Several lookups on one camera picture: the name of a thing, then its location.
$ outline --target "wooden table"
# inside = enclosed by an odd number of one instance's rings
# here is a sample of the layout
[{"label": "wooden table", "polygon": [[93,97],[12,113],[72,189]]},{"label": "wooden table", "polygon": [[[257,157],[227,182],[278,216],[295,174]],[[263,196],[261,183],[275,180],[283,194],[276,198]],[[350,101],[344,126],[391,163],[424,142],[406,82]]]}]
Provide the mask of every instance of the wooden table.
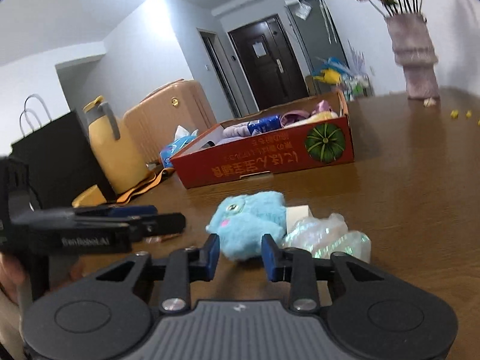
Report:
[{"label": "wooden table", "polygon": [[[450,118],[459,110],[458,120]],[[467,109],[473,111],[465,118]],[[373,264],[435,293],[457,313],[459,333],[449,358],[480,353],[480,102],[442,91],[441,107],[405,95],[349,105],[356,162],[186,190],[176,176],[137,199],[160,212],[180,211],[188,229],[164,244],[145,243],[155,257],[200,246],[217,205],[227,196],[280,191],[287,205],[309,204],[314,216],[341,213],[366,233]],[[85,259],[96,270],[121,256]],[[256,263],[221,258],[211,283],[194,283],[193,300],[285,298],[288,285],[269,283]]]}]

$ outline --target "pink ceramic vase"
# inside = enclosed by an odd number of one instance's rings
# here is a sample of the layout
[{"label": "pink ceramic vase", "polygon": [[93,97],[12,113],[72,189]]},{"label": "pink ceramic vase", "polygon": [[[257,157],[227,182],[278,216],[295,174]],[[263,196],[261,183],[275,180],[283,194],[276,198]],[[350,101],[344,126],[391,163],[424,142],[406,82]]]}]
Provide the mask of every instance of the pink ceramic vase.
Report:
[{"label": "pink ceramic vase", "polygon": [[438,62],[424,17],[406,13],[387,17],[395,62],[403,67],[409,99],[439,98],[434,65]]}]

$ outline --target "open box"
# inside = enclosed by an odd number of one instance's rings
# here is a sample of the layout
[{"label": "open box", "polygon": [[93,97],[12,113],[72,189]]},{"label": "open box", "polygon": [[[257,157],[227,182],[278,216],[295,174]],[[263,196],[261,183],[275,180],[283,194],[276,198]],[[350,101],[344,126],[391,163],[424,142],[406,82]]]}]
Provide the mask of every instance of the open box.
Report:
[{"label": "open box", "polygon": [[[293,110],[311,112],[321,100],[327,100],[339,117],[202,148],[209,141],[219,142],[226,127],[266,116],[282,116]],[[247,117],[217,124],[171,157],[178,177],[186,188],[234,181],[262,173],[291,172],[353,161],[347,103],[340,91],[277,105]]]}]

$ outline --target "thermos lid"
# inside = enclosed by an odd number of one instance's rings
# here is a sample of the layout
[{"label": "thermos lid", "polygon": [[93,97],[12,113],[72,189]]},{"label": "thermos lid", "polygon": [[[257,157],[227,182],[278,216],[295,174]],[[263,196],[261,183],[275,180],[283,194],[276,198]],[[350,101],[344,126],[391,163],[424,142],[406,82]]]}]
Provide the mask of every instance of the thermos lid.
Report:
[{"label": "thermos lid", "polygon": [[103,102],[103,96],[97,97],[93,102],[88,103],[85,107],[83,107],[83,112],[87,113],[88,111],[94,109],[96,106]]}]

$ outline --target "human hand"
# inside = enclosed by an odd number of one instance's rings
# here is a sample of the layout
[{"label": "human hand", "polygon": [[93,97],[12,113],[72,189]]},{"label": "human hand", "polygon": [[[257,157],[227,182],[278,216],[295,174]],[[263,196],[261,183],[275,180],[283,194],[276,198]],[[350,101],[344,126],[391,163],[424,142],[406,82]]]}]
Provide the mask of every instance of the human hand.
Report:
[{"label": "human hand", "polygon": [[[77,261],[71,268],[69,277],[59,287],[67,286],[83,278],[83,268],[83,262]],[[5,295],[15,304],[18,304],[17,287],[23,284],[26,278],[25,269],[17,258],[0,253],[0,285]]]}]

